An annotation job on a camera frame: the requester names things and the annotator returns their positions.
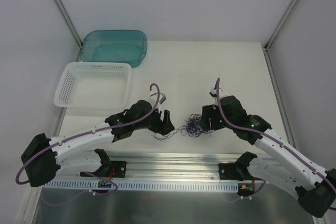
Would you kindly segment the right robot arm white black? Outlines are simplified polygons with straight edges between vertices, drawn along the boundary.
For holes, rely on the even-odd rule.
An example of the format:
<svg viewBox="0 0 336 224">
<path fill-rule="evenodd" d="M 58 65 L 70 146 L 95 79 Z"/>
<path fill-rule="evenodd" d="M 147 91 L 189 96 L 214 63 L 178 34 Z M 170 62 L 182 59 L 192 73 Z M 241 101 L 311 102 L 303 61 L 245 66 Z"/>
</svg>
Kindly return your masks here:
<svg viewBox="0 0 336 224">
<path fill-rule="evenodd" d="M 262 150 L 279 165 L 274 166 L 252 152 L 243 153 L 235 163 L 222 165 L 220 175 L 234 180 L 259 178 L 292 195 L 310 215 L 322 218 L 335 202 L 335 169 L 316 164 L 283 140 L 258 115 L 247 114 L 233 95 L 210 92 L 214 104 L 202 107 L 201 127 L 206 131 L 224 128 Z"/>
</svg>

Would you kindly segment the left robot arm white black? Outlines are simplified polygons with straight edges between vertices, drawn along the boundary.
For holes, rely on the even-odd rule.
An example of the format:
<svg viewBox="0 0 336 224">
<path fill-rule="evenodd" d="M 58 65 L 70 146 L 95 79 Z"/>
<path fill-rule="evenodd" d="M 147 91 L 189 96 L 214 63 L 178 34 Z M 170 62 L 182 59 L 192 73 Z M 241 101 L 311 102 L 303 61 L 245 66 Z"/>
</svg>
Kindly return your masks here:
<svg viewBox="0 0 336 224">
<path fill-rule="evenodd" d="M 147 129 L 167 135 L 175 127 L 168 110 L 160 111 L 148 101 L 139 100 L 129 109 L 107 117 L 88 130 L 68 136 L 36 135 L 21 155 L 22 167 L 15 182 L 24 184 L 20 175 L 25 172 L 27 184 L 39 187 L 58 176 L 79 175 L 108 178 L 116 168 L 104 146 L 130 137 L 134 131 Z"/>
</svg>

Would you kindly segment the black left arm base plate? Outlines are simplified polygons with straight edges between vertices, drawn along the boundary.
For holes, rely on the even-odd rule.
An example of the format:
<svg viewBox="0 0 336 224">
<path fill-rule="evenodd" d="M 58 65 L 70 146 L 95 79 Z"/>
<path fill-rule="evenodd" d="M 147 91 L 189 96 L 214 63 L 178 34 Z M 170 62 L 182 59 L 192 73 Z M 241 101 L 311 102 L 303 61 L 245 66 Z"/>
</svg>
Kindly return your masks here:
<svg viewBox="0 0 336 224">
<path fill-rule="evenodd" d="M 108 169 L 109 178 L 125 178 L 127 171 L 126 161 L 112 161 Z"/>
</svg>

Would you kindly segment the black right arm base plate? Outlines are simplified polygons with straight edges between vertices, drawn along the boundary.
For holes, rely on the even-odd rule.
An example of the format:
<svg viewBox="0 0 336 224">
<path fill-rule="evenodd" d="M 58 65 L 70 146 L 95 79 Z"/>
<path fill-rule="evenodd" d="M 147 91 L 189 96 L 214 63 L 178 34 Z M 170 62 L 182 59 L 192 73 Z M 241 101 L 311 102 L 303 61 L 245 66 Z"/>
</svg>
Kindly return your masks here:
<svg viewBox="0 0 336 224">
<path fill-rule="evenodd" d="M 236 163 L 219 163 L 218 173 L 220 180 L 253 180 L 247 168 Z"/>
</svg>

